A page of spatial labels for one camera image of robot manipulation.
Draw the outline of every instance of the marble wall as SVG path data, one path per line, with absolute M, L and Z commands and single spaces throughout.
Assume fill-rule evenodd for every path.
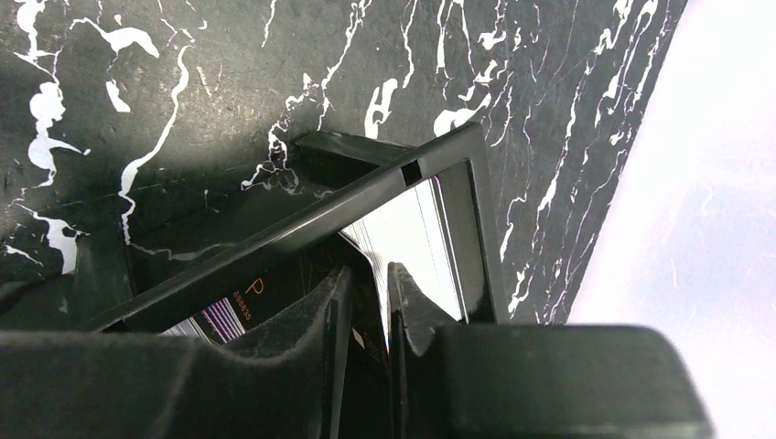
M 683 9 L 5 2 L 0 280 L 71 271 L 77 238 L 107 224 L 131 241 L 209 199 L 293 192 L 275 171 L 286 142 L 310 130 L 420 145 L 475 120 L 509 311 L 562 323 Z

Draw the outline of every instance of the glossy black frame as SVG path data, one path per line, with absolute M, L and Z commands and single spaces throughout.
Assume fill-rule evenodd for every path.
M 434 176 L 442 187 L 441 196 L 446 206 L 473 208 L 472 215 L 447 215 L 461 284 L 468 284 L 469 290 L 474 284 L 478 290 L 466 291 L 464 288 L 465 309 L 462 311 L 467 313 L 468 321 L 509 321 L 497 253 L 487 157 L 479 124 L 464 124 L 417 148 L 325 132 L 308 134 L 295 143 L 305 159 L 316 163 L 329 160 L 333 168 L 344 170 L 341 172 L 350 183 L 237 246 L 88 318 L 80 329 L 161 332 L 219 300 L 224 279 L 237 282 L 258 269 L 271 267 Z M 332 169 L 316 168 L 324 173 Z M 469 190 L 456 190 L 462 187 Z M 471 241 L 457 241 L 461 230 L 475 230 L 480 248 L 473 249 Z M 468 255 L 464 258 L 467 262 L 461 263 L 459 255 Z M 132 290 L 133 276 L 129 265 L 118 263 L 113 267 L 125 270 L 112 276 L 113 279 L 125 279 L 126 285 L 121 289 Z

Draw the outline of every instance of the black plastic frame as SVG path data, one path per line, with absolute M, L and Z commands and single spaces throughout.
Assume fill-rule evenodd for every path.
M 352 163 L 353 166 L 337 168 L 346 174 L 350 172 L 350 180 L 355 181 L 240 244 L 102 312 L 82 324 L 80 329 L 165 330 L 218 300 L 220 297 L 214 292 L 222 291 L 223 279 L 241 279 L 257 269 L 273 266 L 286 256 L 339 232 L 433 176 L 439 178 L 442 186 L 446 182 L 454 183 L 452 187 L 460 185 L 461 178 L 468 177 L 468 193 L 449 190 L 446 194 L 443 190 L 442 196 L 456 200 L 458 204 L 468 202 L 473 207 L 480 245 L 475 259 L 481 262 L 481 268 L 459 264 L 458 274 L 466 276 L 482 270 L 480 277 L 485 284 L 482 294 L 472 296 L 463 292 L 469 320 L 508 322 L 490 177 L 478 124 L 467 123 L 417 148 L 330 133 L 309 134 L 296 143 L 302 156 L 327 156 L 335 165 Z M 458 164 L 464 164 L 467 172 L 446 177 L 444 171 Z M 455 215 L 447 217 L 451 230 L 455 229 L 452 227 L 455 221 Z M 472 251 L 470 247 L 456 248 L 455 243 L 453 247 L 457 253 Z M 126 279 L 131 277 L 127 268 Z

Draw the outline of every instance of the white background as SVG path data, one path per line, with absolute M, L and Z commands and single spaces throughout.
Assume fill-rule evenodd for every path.
M 721 438 L 776 438 L 776 5 L 684 11 L 569 323 L 655 327 Z

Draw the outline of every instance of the purple stripes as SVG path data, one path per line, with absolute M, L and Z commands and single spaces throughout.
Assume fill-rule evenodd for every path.
M 202 315 L 205 316 L 223 343 L 245 334 L 245 328 L 234 313 L 228 298 L 223 298 L 202 310 Z

